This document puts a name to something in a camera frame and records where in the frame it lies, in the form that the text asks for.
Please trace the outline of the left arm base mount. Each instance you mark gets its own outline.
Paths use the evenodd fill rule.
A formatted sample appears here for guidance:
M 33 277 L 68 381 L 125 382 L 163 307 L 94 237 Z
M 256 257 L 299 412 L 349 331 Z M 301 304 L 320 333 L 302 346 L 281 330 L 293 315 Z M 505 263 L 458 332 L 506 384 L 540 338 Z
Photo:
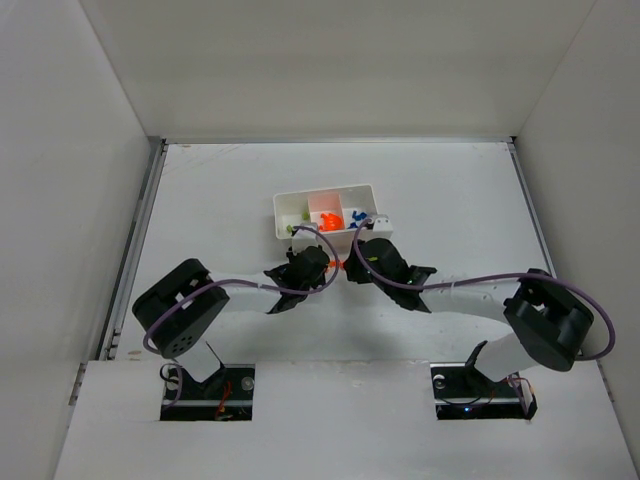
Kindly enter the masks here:
M 216 369 L 202 382 L 196 381 L 178 362 L 163 364 L 159 376 L 164 382 L 161 421 L 244 422 L 253 418 L 256 367 L 254 364 L 225 364 L 216 359 Z

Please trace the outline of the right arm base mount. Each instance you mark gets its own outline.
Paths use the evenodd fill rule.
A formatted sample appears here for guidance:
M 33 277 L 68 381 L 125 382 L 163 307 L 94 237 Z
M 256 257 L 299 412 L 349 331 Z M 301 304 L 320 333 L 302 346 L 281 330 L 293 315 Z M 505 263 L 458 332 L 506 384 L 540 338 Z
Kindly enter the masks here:
M 518 372 L 492 381 L 475 368 L 486 341 L 479 343 L 464 363 L 430 365 L 435 413 L 438 420 L 531 421 L 538 402 L 530 381 Z

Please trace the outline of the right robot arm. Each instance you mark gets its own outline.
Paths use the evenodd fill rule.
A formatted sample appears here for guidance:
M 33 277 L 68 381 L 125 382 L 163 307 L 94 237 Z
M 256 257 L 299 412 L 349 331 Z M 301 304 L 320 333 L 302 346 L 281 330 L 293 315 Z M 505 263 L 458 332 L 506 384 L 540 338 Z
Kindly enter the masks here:
M 384 238 L 357 241 L 343 267 L 350 282 L 376 285 L 405 310 L 469 315 L 509 326 L 509 334 L 481 341 L 466 361 L 494 382 L 537 365 L 571 370 L 594 321 L 588 307 L 568 288 L 543 280 L 541 270 L 465 285 L 433 267 L 408 265 Z

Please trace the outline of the blue half-round lego piece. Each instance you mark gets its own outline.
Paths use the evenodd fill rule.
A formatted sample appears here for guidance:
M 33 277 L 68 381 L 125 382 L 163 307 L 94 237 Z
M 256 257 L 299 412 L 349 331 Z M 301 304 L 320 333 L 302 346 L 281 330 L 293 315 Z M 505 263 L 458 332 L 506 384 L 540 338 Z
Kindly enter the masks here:
M 366 218 L 367 218 L 366 212 L 353 210 L 351 215 L 352 221 L 349 224 L 349 229 L 356 229 Z

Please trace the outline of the orange dome lego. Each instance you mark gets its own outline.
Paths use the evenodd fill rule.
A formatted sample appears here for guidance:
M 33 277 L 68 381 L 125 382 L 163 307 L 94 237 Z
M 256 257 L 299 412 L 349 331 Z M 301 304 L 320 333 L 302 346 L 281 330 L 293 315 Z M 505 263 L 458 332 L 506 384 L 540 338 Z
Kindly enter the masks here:
M 320 214 L 321 224 L 319 230 L 323 232 L 339 231 L 344 229 L 344 220 L 341 215 L 332 212 Z

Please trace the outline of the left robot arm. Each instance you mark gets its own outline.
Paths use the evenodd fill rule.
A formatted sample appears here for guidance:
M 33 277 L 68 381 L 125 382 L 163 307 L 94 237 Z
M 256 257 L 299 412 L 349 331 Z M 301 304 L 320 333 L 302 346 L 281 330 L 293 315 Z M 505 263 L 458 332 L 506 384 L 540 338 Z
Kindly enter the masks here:
M 330 257 L 320 246 L 287 254 L 271 270 L 235 279 L 216 276 L 190 258 L 144 292 L 132 313 L 145 331 L 143 346 L 184 367 L 204 383 L 222 366 L 205 345 L 205 333 L 223 313 L 281 314 L 306 300 L 308 291 L 324 288 Z

